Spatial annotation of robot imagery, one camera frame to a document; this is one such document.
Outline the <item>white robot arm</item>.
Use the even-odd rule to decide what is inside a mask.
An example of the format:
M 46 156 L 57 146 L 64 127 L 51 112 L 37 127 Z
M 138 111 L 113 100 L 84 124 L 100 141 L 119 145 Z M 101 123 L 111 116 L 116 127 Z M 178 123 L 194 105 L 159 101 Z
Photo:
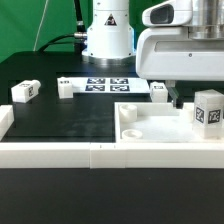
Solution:
M 87 0 L 84 60 L 146 80 L 224 84 L 224 0 Z

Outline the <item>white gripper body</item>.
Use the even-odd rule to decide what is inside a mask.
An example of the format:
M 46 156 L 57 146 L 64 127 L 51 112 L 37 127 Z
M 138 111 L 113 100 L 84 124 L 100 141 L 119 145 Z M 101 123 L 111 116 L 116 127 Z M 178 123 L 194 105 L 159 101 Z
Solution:
M 147 28 L 136 73 L 147 80 L 224 81 L 224 40 L 192 40 L 186 27 Z

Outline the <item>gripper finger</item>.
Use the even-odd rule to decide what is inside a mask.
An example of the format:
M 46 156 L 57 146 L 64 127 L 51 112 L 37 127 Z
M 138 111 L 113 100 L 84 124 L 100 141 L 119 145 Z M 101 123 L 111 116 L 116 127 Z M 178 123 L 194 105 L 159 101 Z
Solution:
M 165 85 L 172 99 L 173 106 L 177 109 L 181 109 L 183 107 L 183 101 L 176 89 L 176 82 L 174 80 L 166 80 Z

